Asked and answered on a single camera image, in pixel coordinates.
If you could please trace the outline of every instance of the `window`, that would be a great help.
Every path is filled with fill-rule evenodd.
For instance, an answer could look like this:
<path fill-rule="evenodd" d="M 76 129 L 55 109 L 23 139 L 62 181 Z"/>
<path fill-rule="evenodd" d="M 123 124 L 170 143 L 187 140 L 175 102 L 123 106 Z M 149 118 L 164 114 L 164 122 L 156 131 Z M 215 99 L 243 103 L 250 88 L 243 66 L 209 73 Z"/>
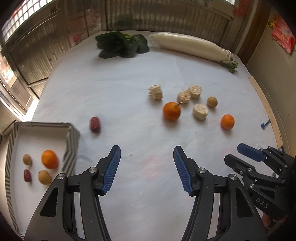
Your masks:
<path fill-rule="evenodd" d="M 37 12 L 41 7 L 53 0 L 24 0 L 18 9 L 15 10 L 13 15 L 2 28 L 4 41 L 6 42 L 9 37 L 20 27 L 29 16 Z"/>

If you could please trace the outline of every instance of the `daikon radish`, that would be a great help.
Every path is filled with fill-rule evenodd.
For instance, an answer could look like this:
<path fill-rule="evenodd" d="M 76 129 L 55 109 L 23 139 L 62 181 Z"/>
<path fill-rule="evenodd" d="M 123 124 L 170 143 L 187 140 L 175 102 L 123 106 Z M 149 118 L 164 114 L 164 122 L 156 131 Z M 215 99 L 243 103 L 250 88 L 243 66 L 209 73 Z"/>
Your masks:
<path fill-rule="evenodd" d="M 162 48 L 215 61 L 227 67 L 231 73 L 234 73 L 237 68 L 237 62 L 233 61 L 232 53 L 210 41 L 184 34 L 166 32 L 150 34 L 149 38 Z"/>

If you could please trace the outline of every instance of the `table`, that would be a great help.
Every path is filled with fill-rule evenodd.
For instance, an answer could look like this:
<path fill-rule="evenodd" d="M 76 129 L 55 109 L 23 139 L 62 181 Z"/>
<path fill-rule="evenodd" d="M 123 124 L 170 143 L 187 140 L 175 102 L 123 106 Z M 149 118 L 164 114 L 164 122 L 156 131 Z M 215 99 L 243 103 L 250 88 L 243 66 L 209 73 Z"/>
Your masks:
<path fill-rule="evenodd" d="M 150 34 L 124 32 L 146 38 Z M 60 57 L 32 121 L 71 122 L 80 131 L 76 174 L 95 166 L 113 145 L 120 146 L 112 188 L 100 197 L 112 241 L 181 240 L 194 198 L 184 191 L 178 176 L 173 161 L 176 145 L 215 175 L 233 173 L 223 161 L 229 153 L 258 172 L 272 174 L 266 165 L 236 151 L 241 142 L 255 148 L 276 147 L 271 126 L 260 127 L 268 116 L 237 56 L 238 72 L 231 74 L 214 62 L 154 47 L 131 59 L 100 59 L 99 52 L 91 36 Z M 148 88 L 155 84 L 162 87 L 162 100 L 148 96 Z M 164 120 L 163 105 L 176 101 L 177 94 L 191 84 L 202 87 L 200 99 L 182 105 L 178 121 Z M 205 121 L 194 119 L 194 104 L 206 104 L 209 96 L 218 99 L 218 106 L 210 109 Z M 224 114 L 235 118 L 231 131 L 220 127 Z M 101 120 L 99 136 L 89 130 L 92 116 Z M 215 235 L 218 203 L 216 194 L 209 237 Z M 78 204 L 75 209 L 78 233 L 84 237 Z"/>

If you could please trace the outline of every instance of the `metal screw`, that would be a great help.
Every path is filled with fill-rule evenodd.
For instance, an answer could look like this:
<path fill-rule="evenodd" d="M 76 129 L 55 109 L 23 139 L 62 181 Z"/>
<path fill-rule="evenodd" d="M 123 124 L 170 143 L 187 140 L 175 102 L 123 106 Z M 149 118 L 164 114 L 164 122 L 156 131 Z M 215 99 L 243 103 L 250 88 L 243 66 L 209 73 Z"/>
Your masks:
<path fill-rule="evenodd" d="M 236 180 L 236 179 L 237 179 L 237 176 L 234 175 L 234 174 L 230 174 L 230 179 L 232 179 L 232 180 Z"/>
<path fill-rule="evenodd" d="M 205 173 L 207 170 L 205 169 L 205 168 L 203 168 L 203 167 L 200 167 L 199 169 L 198 169 L 198 172 L 199 173 Z"/>
<path fill-rule="evenodd" d="M 64 177 L 65 177 L 65 174 L 64 174 L 64 173 L 60 173 L 60 174 L 57 175 L 57 178 L 58 178 L 59 180 L 64 179 Z"/>
<path fill-rule="evenodd" d="M 90 167 L 90 168 L 89 168 L 89 172 L 90 172 L 90 173 L 94 173 L 94 172 L 96 172 L 96 167 Z"/>

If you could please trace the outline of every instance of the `small orange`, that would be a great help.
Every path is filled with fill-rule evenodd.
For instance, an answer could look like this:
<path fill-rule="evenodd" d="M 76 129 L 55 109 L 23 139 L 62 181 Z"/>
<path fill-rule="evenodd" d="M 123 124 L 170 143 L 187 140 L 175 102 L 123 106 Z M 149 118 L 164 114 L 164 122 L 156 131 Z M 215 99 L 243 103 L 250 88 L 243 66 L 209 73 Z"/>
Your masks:
<path fill-rule="evenodd" d="M 221 126 L 225 130 L 230 130 L 234 126 L 234 118 L 232 115 L 224 115 L 221 119 Z"/>
<path fill-rule="evenodd" d="M 57 168 L 59 161 L 57 155 L 52 150 L 46 150 L 41 155 L 41 161 L 48 169 Z"/>
<path fill-rule="evenodd" d="M 176 102 L 168 102 L 163 107 L 163 115 L 168 121 L 175 121 L 181 114 L 181 108 Z"/>

